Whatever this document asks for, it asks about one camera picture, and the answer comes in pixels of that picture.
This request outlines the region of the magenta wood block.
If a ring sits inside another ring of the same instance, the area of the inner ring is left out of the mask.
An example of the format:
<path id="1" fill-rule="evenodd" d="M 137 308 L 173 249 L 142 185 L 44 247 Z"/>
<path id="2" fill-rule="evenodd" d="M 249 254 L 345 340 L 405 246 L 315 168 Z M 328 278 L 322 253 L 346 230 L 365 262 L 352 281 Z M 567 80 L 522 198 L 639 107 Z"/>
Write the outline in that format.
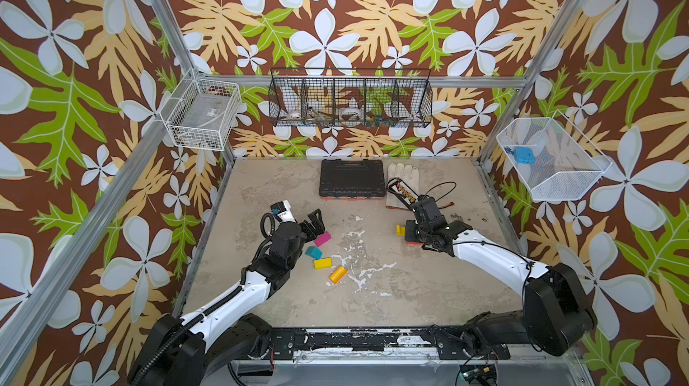
<path id="1" fill-rule="evenodd" d="M 320 235 L 315 241 L 314 244 L 317 247 L 321 247 L 324 244 L 328 243 L 332 239 L 332 235 L 330 235 L 330 232 L 326 232 L 322 235 Z"/>

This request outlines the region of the teal wood block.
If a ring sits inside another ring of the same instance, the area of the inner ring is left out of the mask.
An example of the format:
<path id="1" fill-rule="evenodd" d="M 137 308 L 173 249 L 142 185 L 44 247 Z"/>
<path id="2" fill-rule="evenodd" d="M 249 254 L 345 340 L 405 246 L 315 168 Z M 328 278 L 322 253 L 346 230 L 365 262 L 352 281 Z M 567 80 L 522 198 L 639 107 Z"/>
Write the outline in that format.
<path id="1" fill-rule="evenodd" d="M 322 251 L 317 246 L 308 247 L 305 254 L 314 260 L 320 260 L 323 257 Z"/>

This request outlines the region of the yellow rectangular wood block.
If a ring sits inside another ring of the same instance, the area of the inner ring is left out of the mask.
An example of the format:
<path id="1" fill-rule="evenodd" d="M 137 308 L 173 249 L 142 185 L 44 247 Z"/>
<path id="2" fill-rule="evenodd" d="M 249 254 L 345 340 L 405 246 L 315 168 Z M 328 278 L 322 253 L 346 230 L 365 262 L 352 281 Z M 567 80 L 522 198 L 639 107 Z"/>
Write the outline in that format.
<path id="1" fill-rule="evenodd" d="M 333 267 L 333 262 L 330 258 L 323 258 L 313 261 L 314 269 L 331 269 Z"/>

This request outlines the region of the orange cylinder wood block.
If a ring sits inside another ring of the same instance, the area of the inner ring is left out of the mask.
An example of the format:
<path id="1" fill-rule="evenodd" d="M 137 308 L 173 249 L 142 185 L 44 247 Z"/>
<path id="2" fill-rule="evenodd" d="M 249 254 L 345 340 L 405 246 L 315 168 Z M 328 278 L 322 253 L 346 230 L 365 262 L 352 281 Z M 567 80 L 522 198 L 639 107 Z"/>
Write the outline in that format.
<path id="1" fill-rule="evenodd" d="M 342 280 L 348 273 L 344 266 L 338 266 L 328 277 L 329 281 L 335 285 Z"/>

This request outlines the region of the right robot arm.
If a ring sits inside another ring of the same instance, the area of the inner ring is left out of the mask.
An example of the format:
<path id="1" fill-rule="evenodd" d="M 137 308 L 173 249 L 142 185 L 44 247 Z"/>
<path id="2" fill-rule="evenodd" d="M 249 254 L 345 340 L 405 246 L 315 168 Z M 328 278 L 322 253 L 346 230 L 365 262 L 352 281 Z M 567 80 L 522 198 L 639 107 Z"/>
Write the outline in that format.
<path id="1" fill-rule="evenodd" d="M 526 344 L 559 357 L 597 327 L 592 303 L 573 268 L 531 260 L 460 220 L 448 221 L 433 197 L 423 195 L 407 208 L 414 214 L 406 224 L 406 237 L 413 243 L 468 262 L 521 297 L 520 310 L 484 312 L 462 327 L 459 339 L 468 355 Z"/>

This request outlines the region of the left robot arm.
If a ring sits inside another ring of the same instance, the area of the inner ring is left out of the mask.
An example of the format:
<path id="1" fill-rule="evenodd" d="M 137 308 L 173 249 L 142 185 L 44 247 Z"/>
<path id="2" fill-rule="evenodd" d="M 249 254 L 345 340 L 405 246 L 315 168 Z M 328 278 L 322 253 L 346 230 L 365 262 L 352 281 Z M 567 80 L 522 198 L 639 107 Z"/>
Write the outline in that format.
<path id="1" fill-rule="evenodd" d="M 326 233 L 320 210 L 297 221 L 288 201 L 271 206 L 261 218 L 264 241 L 240 280 L 201 308 L 156 321 L 127 375 L 129 385 L 200 385 L 206 377 L 251 352 L 270 326 L 251 311 L 290 278 L 305 244 Z"/>

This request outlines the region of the black plastic tool case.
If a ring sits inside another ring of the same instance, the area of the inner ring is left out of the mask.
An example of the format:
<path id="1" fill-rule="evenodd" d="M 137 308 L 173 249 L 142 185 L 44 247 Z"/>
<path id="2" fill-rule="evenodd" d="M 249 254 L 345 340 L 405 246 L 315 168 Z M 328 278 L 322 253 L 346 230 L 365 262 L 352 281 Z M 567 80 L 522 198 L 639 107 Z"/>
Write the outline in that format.
<path id="1" fill-rule="evenodd" d="M 386 180 L 381 160 L 324 159 L 319 196 L 323 199 L 383 199 Z"/>

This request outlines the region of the white work glove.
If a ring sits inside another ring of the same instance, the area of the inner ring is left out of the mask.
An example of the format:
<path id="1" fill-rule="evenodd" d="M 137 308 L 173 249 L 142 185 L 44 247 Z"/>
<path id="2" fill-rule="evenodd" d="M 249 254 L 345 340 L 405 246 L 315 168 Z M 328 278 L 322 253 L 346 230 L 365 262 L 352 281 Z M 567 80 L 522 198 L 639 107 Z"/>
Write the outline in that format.
<path id="1" fill-rule="evenodd" d="M 399 177 L 404 180 L 412 189 L 414 189 L 419 195 L 419 181 L 420 173 L 419 170 L 412 165 L 404 165 L 402 163 L 389 164 L 388 166 L 388 180 Z"/>

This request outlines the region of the blue plastic object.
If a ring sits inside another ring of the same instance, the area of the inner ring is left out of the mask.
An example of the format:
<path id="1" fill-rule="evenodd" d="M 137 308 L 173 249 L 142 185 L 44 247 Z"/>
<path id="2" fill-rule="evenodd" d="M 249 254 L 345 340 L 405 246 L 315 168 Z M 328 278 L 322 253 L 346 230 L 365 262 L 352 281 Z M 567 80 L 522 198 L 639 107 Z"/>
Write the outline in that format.
<path id="1" fill-rule="evenodd" d="M 536 157 L 529 147 L 506 147 L 504 150 L 516 164 L 534 165 L 536 163 Z"/>

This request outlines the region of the white tape roll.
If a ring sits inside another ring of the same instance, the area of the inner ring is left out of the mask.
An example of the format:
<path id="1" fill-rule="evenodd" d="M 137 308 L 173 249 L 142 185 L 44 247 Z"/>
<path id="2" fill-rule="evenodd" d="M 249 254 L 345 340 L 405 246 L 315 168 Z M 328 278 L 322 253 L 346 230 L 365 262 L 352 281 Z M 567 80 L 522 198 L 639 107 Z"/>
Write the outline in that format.
<path id="1" fill-rule="evenodd" d="M 346 122 L 361 121 L 364 118 L 364 112 L 357 107 L 345 107 L 338 111 L 338 117 Z"/>

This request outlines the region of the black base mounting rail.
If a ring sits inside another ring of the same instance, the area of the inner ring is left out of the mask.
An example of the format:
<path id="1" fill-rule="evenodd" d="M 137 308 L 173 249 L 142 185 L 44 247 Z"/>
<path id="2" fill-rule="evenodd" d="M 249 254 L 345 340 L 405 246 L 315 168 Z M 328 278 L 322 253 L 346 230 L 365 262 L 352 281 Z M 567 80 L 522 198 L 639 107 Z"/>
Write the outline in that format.
<path id="1" fill-rule="evenodd" d="M 233 333 L 233 339 L 248 346 L 237 351 L 240 359 L 287 361 L 295 359 L 299 352 L 327 349 L 352 356 L 367 353 L 381 356 L 400 349 L 410 349 L 441 361 L 465 360 L 470 357 L 478 360 L 486 357 L 498 360 L 511 358 L 509 349 L 504 344 L 479 349 L 460 326 L 353 329 L 258 329 L 248 326 Z"/>

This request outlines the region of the aluminium frame post right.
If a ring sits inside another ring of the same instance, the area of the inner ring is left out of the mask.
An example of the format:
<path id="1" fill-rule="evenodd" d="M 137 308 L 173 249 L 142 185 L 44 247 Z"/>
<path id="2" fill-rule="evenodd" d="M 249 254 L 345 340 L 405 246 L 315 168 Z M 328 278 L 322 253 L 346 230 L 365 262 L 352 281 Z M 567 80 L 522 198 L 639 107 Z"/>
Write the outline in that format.
<path id="1" fill-rule="evenodd" d="M 517 88 L 515 86 L 515 93 L 507 102 L 507 105 L 502 112 L 498 122 L 493 127 L 489 134 L 484 147 L 477 159 L 477 163 L 482 165 L 489 160 L 497 146 L 497 136 L 503 131 L 511 121 L 519 115 L 521 104 L 529 98 L 529 92 L 536 86 L 536 77 L 544 71 L 545 64 L 550 54 L 558 46 L 569 26 L 573 23 L 577 12 L 580 10 L 584 0 L 564 0 L 558 10 L 554 22 L 547 30 L 544 40 L 536 51 L 531 65 L 525 71 L 522 77 L 522 83 Z"/>

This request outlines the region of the aluminium frame post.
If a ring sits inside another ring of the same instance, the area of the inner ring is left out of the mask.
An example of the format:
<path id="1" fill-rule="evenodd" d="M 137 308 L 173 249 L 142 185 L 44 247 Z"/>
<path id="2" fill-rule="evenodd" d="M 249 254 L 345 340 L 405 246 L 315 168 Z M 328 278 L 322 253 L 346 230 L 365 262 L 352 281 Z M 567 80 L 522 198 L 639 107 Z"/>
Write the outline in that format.
<path id="1" fill-rule="evenodd" d="M 493 127 L 489 134 L 484 147 L 477 159 L 477 163 L 482 165 L 489 160 L 497 146 L 497 136 L 503 131 L 511 121 L 519 115 L 521 104 L 529 98 L 529 92 L 536 86 L 536 77 L 544 71 L 545 64 L 550 54 L 558 46 L 569 26 L 573 23 L 577 12 L 580 10 L 584 0 L 564 0 L 558 10 L 554 22 L 547 30 L 544 40 L 536 51 L 531 65 L 525 71 L 522 77 L 522 83 L 517 88 L 515 86 L 515 93 L 507 102 L 507 105 L 502 112 L 498 122 Z"/>
<path id="2" fill-rule="evenodd" d="M 170 54 L 179 63 L 179 68 L 182 71 L 181 81 L 186 79 L 195 79 L 196 77 L 212 77 L 213 79 L 222 80 L 214 75 L 204 74 L 195 63 L 193 63 L 191 58 L 191 52 L 188 45 L 185 43 L 183 34 L 177 21 L 174 18 L 172 7 L 168 0 L 150 0 L 152 3 L 152 8 L 154 14 L 161 26 L 161 31 L 168 40 L 170 47 Z M 229 138 L 227 140 L 225 149 L 220 152 L 224 157 L 224 160 L 229 165 L 234 165 L 236 161 L 236 156 L 233 153 L 233 149 L 230 146 Z"/>

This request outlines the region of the aluminium frame post left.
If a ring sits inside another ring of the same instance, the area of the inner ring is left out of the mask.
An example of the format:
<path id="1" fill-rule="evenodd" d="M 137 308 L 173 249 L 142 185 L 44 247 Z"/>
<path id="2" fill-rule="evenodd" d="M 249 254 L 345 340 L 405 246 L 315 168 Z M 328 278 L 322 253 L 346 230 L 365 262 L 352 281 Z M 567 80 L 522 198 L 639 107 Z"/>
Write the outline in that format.
<path id="1" fill-rule="evenodd" d="M 168 0 L 150 0 L 152 3 L 152 8 L 154 14 L 161 26 L 161 31 L 168 40 L 170 47 L 170 54 L 179 63 L 179 68 L 182 71 L 181 81 L 186 79 L 195 79 L 196 77 L 212 77 L 213 79 L 222 80 L 214 75 L 204 74 L 195 63 L 193 63 L 191 58 L 191 52 L 188 45 L 185 43 L 183 34 L 177 21 L 174 18 L 172 7 Z M 236 156 L 233 153 L 233 149 L 230 146 L 229 138 L 227 140 L 225 149 L 220 152 L 224 157 L 224 160 L 229 165 L 234 165 L 236 161 Z"/>

